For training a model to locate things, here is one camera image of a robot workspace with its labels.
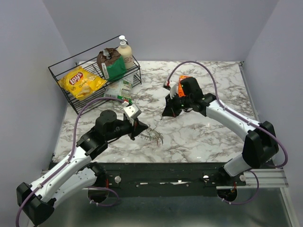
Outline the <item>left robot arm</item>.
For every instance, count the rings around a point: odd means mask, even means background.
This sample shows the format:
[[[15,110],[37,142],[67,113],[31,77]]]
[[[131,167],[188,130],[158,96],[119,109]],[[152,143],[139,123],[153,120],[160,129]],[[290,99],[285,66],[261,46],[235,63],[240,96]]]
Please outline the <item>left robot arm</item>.
[[[128,135],[131,140],[148,129],[139,121],[141,111],[136,105],[123,108],[124,118],[119,120],[112,110],[102,111],[95,125],[73,142],[71,152],[55,167],[30,184],[17,187],[19,210],[15,224],[24,212],[34,225],[45,222],[55,208],[69,195],[85,187],[99,187],[105,181],[100,170],[94,170],[90,163],[108,148],[108,144]]]

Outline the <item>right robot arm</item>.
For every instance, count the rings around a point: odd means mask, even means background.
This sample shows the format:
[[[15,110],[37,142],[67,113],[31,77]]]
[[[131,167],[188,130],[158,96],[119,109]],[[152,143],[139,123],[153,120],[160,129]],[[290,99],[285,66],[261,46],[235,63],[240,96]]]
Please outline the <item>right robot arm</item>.
[[[166,104],[162,116],[177,117],[182,111],[192,109],[218,121],[244,141],[242,153],[220,169],[218,181],[221,184],[229,185],[239,173],[260,168],[278,152],[278,144],[274,140],[275,130],[270,122],[259,123],[238,112],[228,112],[227,106],[220,105],[215,95],[203,94],[197,80],[193,77],[183,79],[180,85],[184,95],[179,96],[178,86],[174,85],[165,97]]]

